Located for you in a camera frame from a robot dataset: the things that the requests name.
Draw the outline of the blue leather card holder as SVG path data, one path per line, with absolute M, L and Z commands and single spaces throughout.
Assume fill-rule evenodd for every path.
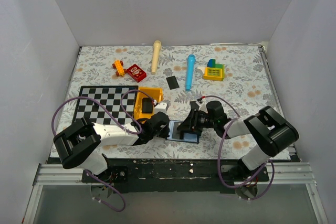
M 180 124 L 180 121 L 170 121 L 169 134 L 165 139 L 168 141 L 198 144 L 200 137 L 196 134 L 179 131 L 177 128 Z

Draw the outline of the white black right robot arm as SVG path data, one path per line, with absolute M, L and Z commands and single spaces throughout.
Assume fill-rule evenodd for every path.
M 213 129 L 219 137 L 226 133 L 226 140 L 252 135 L 256 146 L 227 171 L 229 177 L 246 181 L 257 174 L 263 163 L 299 139 L 298 131 L 270 106 L 255 115 L 234 121 L 224 112 L 220 101 L 205 103 L 198 99 L 191 102 L 191 111 L 177 130 L 200 136 L 204 128 Z

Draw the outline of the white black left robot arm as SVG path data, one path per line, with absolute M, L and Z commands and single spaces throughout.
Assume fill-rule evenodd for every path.
M 89 170 L 100 182 L 111 178 L 112 170 L 107 158 L 99 153 L 103 146 L 136 146 L 148 143 L 155 137 L 166 138 L 169 134 L 169 117 L 158 112 L 150 119 L 140 120 L 142 132 L 131 134 L 138 126 L 128 123 L 123 130 L 117 125 L 102 125 L 82 118 L 57 134 L 54 139 L 58 156 L 64 169 L 80 167 Z

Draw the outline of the black credit card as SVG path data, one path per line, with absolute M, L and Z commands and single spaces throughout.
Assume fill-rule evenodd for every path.
M 179 84 L 178 84 L 178 81 L 176 79 L 176 76 L 167 77 L 166 81 L 169 85 L 170 90 L 174 90 L 174 89 L 177 89 L 177 88 L 180 87 Z

